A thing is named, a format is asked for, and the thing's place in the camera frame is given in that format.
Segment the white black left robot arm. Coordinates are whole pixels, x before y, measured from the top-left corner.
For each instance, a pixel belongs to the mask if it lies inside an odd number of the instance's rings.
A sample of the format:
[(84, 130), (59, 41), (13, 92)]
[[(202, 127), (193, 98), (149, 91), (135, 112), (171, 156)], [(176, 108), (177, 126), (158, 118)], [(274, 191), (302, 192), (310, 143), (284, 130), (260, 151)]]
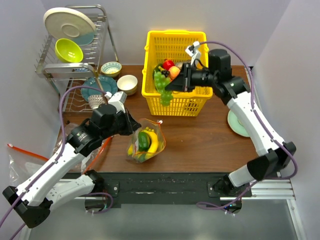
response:
[(130, 136), (140, 127), (127, 109), (117, 110), (111, 104), (101, 104), (93, 110), (91, 118), (66, 136), (59, 150), (35, 174), (17, 187), (8, 186), (3, 190), (10, 209), (32, 229), (43, 223), (51, 211), (73, 198), (103, 194), (104, 180), (94, 170), (64, 185), (56, 186), (56, 183), (76, 164), (89, 159), (103, 140), (114, 135)]

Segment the clear zip top bag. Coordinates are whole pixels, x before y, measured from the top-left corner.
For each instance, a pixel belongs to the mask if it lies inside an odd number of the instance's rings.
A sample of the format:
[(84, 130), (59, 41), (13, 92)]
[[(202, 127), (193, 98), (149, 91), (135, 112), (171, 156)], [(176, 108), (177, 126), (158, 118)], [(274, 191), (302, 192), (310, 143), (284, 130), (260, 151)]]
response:
[[(165, 136), (164, 136), (162, 129), (161, 129), (163, 121), (162, 120), (152, 121), (147, 118), (141, 118), (138, 121), (138, 123), (141, 124), (141, 128), (139, 128), (138, 130), (142, 130), (145, 128), (154, 129), (155, 133), (157, 134), (158, 141), (159, 141), (159, 146), (158, 146), (157, 153), (155, 154), (155, 156), (158, 155), (159, 153), (161, 153), (166, 147), (166, 139), (165, 139)], [(132, 143), (132, 137), (135, 134), (135, 132), (131, 135), (127, 150), (129, 148), (130, 144)], [(129, 157), (128, 155), (127, 155), (127, 159), (132, 162), (140, 163), (140, 162), (137, 162), (136, 160), (134, 160), (133, 158)]]

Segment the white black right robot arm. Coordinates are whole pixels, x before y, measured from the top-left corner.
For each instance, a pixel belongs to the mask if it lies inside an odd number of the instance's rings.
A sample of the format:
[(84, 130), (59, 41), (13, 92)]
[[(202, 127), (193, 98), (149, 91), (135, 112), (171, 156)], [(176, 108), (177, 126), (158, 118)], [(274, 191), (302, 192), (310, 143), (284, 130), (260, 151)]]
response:
[(224, 49), (208, 52), (208, 67), (198, 69), (196, 61), (200, 52), (187, 49), (191, 56), (190, 63), (183, 63), (179, 75), (168, 85), (166, 90), (192, 92), (195, 87), (211, 87), (232, 113), (240, 120), (253, 142), (258, 157), (239, 169), (225, 175), (214, 184), (217, 191), (233, 197), (245, 184), (254, 180), (262, 181), (284, 169), (290, 156), (296, 151), (293, 142), (285, 142), (272, 131), (268, 121), (258, 116), (260, 110), (251, 100), (249, 85), (232, 74), (231, 56)]

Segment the green toy grape bunch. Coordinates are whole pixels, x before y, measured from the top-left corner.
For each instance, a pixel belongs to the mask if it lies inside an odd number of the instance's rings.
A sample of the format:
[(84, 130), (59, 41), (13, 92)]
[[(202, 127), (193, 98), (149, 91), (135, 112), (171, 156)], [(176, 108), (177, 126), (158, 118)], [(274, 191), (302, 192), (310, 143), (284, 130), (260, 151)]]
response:
[(162, 106), (167, 107), (173, 99), (172, 91), (166, 90), (166, 86), (171, 82), (168, 76), (165, 76), (160, 71), (153, 72), (153, 80), (157, 92), (160, 94), (160, 103)]

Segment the yellow toy banana bunch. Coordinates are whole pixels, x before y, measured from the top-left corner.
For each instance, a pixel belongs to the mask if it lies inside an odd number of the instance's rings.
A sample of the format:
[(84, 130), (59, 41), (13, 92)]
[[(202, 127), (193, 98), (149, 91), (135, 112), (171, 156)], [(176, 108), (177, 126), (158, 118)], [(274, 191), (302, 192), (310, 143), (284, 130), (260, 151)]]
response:
[(136, 131), (132, 137), (132, 142), (129, 145), (128, 149), (127, 149), (127, 155), (129, 157), (131, 157), (132, 159), (136, 160), (138, 163), (143, 163), (149, 159), (151, 159), (152, 157), (154, 157), (157, 153), (148, 153), (148, 150), (145, 152), (139, 151), (139, 145), (138, 145), (138, 133), (141, 132), (142, 130), (149, 130), (149, 131), (154, 131), (154, 129), (146, 127), (144, 129), (140, 129), (138, 131)]

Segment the green toy bell pepper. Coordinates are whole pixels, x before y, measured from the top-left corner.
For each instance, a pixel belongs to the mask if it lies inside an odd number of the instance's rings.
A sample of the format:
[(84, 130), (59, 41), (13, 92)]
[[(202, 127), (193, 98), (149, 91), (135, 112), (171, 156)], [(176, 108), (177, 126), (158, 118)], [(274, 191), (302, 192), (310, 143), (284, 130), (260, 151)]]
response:
[(151, 139), (146, 132), (140, 131), (138, 133), (138, 150), (140, 152), (146, 152), (151, 145)]

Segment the single yellow toy banana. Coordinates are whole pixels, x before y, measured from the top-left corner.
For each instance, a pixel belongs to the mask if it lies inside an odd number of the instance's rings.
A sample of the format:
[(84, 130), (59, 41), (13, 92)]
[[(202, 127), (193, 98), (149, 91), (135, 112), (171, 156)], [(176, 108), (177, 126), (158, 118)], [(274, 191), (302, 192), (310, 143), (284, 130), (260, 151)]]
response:
[(148, 153), (155, 154), (157, 152), (158, 146), (159, 146), (159, 141), (158, 141), (158, 136), (154, 131), (150, 130), (142, 130), (143, 133), (146, 133), (151, 140), (150, 147), (148, 149)]

